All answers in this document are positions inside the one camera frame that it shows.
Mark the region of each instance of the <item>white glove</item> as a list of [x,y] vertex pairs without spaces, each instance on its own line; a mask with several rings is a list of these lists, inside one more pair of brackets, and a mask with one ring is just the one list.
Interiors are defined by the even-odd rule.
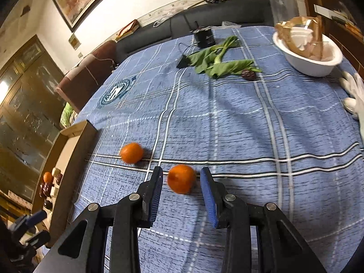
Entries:
[[364,143],[364,83],[358,73],[354,77],[348,72],[343,72],[344,78],[340,78],[341,87],[351,96],[343,101],[344,108],[359,119],[360,135]]

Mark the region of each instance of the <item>black container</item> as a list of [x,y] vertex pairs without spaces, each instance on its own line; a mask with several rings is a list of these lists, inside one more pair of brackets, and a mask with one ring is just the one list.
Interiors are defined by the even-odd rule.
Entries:
[[53,208],[53,203],[52,203],[51,201],[49,201],[49,200],[46,200],[46,201],[44,202],[44,207],[45,207],[46,209],[52,210],[52,208]]
[[193,32],[197,46],[200,48],[207,48],[214,46],[215,38],[210,28],[198,28]]

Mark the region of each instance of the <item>tablecloth logo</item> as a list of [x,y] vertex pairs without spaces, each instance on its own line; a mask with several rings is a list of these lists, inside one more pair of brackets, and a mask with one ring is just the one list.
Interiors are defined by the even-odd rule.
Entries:
[[137,77],[125,78],[109,88],[100,98],[99,107],[106,106],[116,99],[121,99],[135,84]]

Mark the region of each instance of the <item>sofa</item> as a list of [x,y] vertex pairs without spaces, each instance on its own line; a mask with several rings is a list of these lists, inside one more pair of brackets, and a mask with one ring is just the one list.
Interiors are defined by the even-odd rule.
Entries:
[[107,41],[85,56],[58,84],[57,93],[79,113],[115,69],[116,42]]
[[274,26],[269,0],[224,0],[188,8],[177,13],[154,28],[150,23],[117,43],[116,61],[123,62],[128,56],[150,46],[184,37],[200,27],[221,26],[223,21],[241,26]]
[[158,27],[150,23],[118,42],[107,41],[72,68],[56,91],[79,113],[91,96],[128,56],[150,46],[184,37],[199,26],[221,26],[223,21],[241,26],[273,26],[269,0],[224,0],[188,8]]

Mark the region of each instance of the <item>white bowl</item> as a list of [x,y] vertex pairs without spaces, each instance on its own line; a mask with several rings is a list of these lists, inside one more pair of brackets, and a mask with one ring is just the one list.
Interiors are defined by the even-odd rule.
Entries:
[[[307,33],[312,30],[306,30],[304,28],[293,27],[291,31],[292,40],[301,45],[307,38]],[[313,77],[324,77],[330,74],[334,66],[341,63],[343,60],[343,54],[339,47],[329,37],[322,35],[323,42],[328,42],[327,45],[331,49],[332,60],[330,61],[317,61],[310,60],[298,54],[295,54],[289,50],[284,41],[279,39],[278,33],[273,34],[273,41],[281,49],[286,57],[287,61],[298,71]]]

